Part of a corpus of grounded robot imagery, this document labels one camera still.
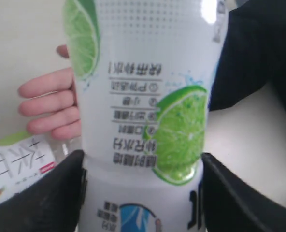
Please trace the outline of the bare open human hand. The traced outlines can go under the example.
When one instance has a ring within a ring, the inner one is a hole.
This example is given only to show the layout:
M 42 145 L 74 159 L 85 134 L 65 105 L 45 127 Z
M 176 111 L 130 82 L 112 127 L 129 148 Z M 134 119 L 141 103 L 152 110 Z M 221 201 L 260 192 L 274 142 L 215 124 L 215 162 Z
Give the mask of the bare open human hand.
M 56 140 L 81 136 L 74 72 L 71 67 L 50 72 L 22 84 L 18 94 L 25 100 L 20 115 L 33 117 L 27 123 L 30 134 L 49 133 Z

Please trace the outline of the black sleeved forearm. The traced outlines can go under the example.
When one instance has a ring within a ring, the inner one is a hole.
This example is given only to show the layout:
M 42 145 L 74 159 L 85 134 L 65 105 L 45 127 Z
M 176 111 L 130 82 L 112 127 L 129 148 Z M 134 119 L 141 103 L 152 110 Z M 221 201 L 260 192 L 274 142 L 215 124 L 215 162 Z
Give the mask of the black sleeved forearm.
M 230 12 L 210 109 L 232 107 L 266 83 L 286 110 L 286 0 L 250 0 Z

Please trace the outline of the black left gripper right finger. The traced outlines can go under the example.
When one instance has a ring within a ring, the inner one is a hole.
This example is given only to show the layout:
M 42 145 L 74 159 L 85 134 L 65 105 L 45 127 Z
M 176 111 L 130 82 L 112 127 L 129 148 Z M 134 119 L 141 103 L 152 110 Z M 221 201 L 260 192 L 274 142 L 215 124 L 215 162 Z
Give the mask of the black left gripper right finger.
M 286 208 L 203 153 L 203 208 L 210 232 L 286 232 Z

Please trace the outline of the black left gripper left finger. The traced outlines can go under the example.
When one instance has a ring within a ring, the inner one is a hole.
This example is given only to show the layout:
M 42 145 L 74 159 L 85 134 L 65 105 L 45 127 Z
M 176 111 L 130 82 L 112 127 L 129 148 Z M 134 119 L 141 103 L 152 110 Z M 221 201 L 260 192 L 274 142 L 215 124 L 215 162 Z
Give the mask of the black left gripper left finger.
M 0 204 L 0 232 L 73 232 L 81 207 L 84 152 L 75 150 L 37 183 Z

